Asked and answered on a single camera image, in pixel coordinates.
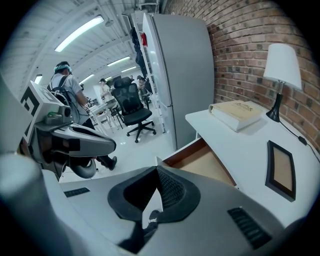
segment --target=vent grille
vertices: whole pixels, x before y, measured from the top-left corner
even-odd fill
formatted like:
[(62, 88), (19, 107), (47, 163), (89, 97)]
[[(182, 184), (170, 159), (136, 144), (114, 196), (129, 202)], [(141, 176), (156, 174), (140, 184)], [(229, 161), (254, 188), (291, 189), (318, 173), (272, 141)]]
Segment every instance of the vent grille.
[(64, 194), (65, 194), (65, 196), (67, 198), (70, 198), (70, 197), (74, 197), (74, 196), (77, 196), (77, 195), (81, 195), (83, 193), (87, 193), (89, 191), (90, 190), (87, 189), (86, 187), (82, 187), (82, 188), (66, 191), (66, 192), (64, 192)]
[(271, 236), (269, 236), (242, 208), (238, 207), (230, 209), (228, 210), (228, 213), (254, 250), (271, 240)]

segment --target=white lampshade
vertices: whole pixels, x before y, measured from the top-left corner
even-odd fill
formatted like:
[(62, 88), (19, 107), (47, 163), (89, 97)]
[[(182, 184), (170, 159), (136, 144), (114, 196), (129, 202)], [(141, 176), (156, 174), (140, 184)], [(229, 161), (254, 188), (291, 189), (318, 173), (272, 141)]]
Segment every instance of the white lampshade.
[(283, 43), (269, 46), (263, 77), (302, 90), (300, 69), (295, 50)]

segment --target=ceiling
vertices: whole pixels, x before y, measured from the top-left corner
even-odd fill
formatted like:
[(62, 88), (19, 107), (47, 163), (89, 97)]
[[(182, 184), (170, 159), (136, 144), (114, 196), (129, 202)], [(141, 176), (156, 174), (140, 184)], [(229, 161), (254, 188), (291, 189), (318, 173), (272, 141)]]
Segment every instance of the ceiling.
[[(43, 77), (39, 84), (45, 86), (50, 82), (54, 67), (62, 61), (69, 62), (79, 82), (94, 74), (84, 83), (85, 87), (97, 85), (101, 78), (117, 76), (122, 70), (136, 66), (136, 52), (122, 14), (128, 10), (133, 12), (138, 2), (39, 1), (21, 20), (0, 57), (0, 72), (6, 84), (18, 95), (28, 81), (34, 81), (41, 74)], [(72, 32), (98, 15), (103, 17), (104, 22), (80, 35), (62, 52), (55, 51)], [(108, 20), (113, 20), (111, 26), (105, 26)], [(127, 56), (131, 59), (107, 66)]]

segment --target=black lamp base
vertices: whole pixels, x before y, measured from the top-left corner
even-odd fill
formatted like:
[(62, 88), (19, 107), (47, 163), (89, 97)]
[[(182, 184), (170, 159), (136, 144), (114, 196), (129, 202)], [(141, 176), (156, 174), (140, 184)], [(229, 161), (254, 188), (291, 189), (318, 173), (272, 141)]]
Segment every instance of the black lamp base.
[(271, 108), (270, 111), (266, 113), (266, 116), (270, 118), (271, 120), (279, 123), (280, 122), (280, 117), (279, 117), (279, 109), (280, 109), (280, 104), (282, 100), (282, 94), (277, 93), (276, 94), (276, 99), (273, 107)]

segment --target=red object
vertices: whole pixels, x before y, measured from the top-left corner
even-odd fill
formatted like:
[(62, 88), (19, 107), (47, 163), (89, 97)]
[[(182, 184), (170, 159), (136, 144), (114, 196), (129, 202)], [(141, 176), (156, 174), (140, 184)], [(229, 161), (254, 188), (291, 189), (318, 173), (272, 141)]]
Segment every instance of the red object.
[(145, 34), (145, 33), (142, 33), (142, 34), (141, 34), (141, 39), (142, 39), (142, 45), (148, 47), (147, 37), (146, 37), (146, 34)]

